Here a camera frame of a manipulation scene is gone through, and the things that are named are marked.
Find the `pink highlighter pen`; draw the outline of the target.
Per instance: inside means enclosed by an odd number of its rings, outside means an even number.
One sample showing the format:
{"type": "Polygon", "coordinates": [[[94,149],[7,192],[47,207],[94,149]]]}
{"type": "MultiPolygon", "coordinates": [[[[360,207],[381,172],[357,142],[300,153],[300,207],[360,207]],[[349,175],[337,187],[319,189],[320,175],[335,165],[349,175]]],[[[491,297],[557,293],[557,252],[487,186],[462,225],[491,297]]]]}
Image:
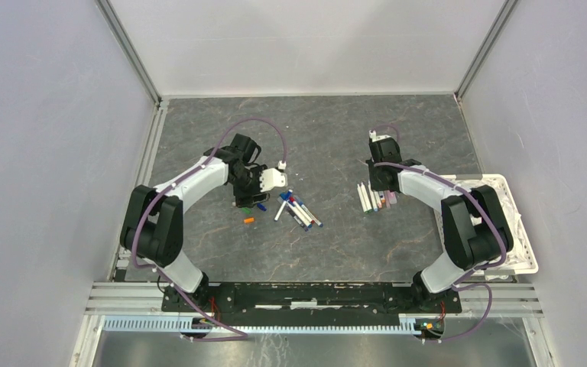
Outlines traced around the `pink highlighter pen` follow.
{"type": "Polygon", "coordinates": [[[394,191],[387,191],[386,194],[387,194],[387,202],[390,205],[394,205],[397,203],[397,195],[394,191]]]}

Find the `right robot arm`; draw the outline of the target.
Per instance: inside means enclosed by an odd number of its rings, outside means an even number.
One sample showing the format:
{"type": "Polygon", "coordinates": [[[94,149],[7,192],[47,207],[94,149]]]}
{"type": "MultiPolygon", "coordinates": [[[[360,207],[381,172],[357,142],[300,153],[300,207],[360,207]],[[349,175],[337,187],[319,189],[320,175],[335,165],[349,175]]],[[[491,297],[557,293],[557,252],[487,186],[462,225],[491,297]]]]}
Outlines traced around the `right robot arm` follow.
{"type": "Polygon", "coordinates": [[[493,187],[465,188],[433,173],[415,160],[403,160],[397,141],[371,130],[366,161],[371,188],[411,196],[441,215],[443,252],[416,273],[411,303],[430,312],[442,293],[475,271],[504,264],[514,247],[511,227],[493,187]]]}

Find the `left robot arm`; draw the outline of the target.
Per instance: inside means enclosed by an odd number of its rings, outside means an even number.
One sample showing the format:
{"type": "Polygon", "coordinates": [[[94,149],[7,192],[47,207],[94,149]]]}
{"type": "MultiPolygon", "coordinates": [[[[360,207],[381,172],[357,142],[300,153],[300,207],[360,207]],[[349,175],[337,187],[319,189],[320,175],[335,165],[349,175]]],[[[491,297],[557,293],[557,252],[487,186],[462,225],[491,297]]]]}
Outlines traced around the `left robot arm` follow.
{"type": "Polygon", "coordinates": [[[261,147],[251,138],[237,134],[230,145],[209,149],[190,169],[186,179],[177,177],[156,187],[139,185],[131,192],[121,230],[121,246],[131,251],[140,233],[136,255],[154,265],[182,291],[180,301],[191,311],[209,303],[207,276],[183,250],[184,213],[213,189],[232,185],[235,205],[251,208],[269,199],[260,188],[260,176],[267,169],[258,164],[261,147]]]}

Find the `orange capped marker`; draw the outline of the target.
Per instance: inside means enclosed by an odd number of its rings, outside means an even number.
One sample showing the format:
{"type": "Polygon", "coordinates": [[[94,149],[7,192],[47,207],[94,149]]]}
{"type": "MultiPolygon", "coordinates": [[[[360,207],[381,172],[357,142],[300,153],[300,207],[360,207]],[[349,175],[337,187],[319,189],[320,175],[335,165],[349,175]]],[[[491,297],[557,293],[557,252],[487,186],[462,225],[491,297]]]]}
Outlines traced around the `orange capped marker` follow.
{"type": "Polygon", "coordinates": [[[385,198],[382,192],[376,192],[375,198],[377,200],[377,205],[379,209],[382,209],[385,206],[385,198]]]}

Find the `light blue capped pen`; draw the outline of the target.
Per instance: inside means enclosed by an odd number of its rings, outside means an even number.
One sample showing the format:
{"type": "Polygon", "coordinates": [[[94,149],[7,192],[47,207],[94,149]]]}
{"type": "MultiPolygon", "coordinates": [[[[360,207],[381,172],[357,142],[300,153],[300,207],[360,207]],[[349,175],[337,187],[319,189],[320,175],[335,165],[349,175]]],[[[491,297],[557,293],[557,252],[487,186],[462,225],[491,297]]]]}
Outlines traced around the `light blue capped pen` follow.
{"type": "Polygon", "coordinates": [[[380,204],[378,202],[379,196],[371,188],[371,183],[370,182],[368,182],[368,194],[370,196],[372,209],[375,212],[379,211],[379,207],[380,207],[380,204]]]}

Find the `green capped marker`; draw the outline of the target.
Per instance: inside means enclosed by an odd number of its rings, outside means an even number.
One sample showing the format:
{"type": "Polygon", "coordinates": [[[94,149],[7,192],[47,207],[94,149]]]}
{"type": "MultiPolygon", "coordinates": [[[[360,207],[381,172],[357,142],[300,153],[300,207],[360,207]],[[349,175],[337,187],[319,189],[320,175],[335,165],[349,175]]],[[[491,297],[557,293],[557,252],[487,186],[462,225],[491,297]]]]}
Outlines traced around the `green capped marker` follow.
{"type": "Polygon", "coordinates": [[[367,193],[367,190],[365,189],[365,185],[362,182],[360,182],[357,185],[357,188],[358,188],[358,195],[359,195],[359,198],[360,198],[360,201],[361,201],[361,204],[362,204],[363,211],[365,213],[371,213],[371,212],[373,212],[374,210],[373,210],[372,205],[371,205],[370,197],[369,197],[369,195],[367,193]]]}

